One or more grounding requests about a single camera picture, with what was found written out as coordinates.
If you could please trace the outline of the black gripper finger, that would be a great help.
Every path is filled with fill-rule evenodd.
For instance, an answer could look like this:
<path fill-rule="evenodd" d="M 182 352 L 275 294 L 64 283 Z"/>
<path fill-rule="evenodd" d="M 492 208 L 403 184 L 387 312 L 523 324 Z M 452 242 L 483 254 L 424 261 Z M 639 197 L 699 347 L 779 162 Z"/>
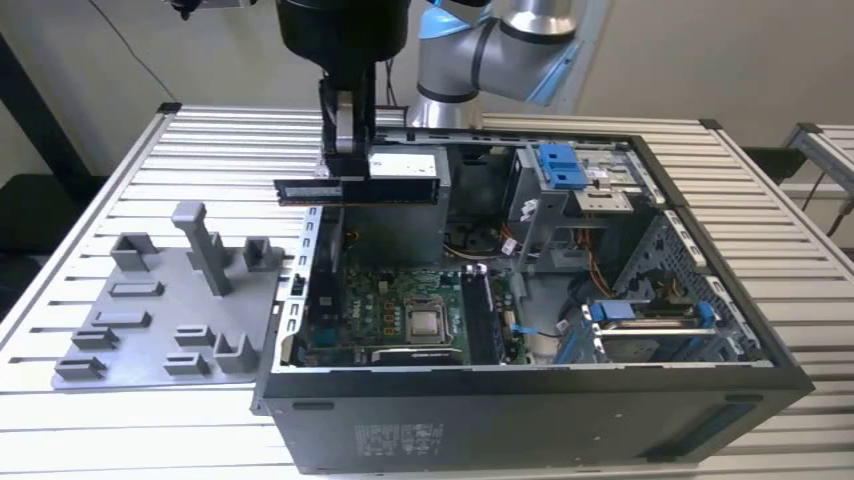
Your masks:
<path fill-rule="evenodd" d="M 321 156 L 328 186 L 320 205 L 341 205 L 351 182 L 369 178 L 368 157 L 375 136 L 375 69 L 355 76 L 325 72 L 319 81 L 321 107 Z"/>

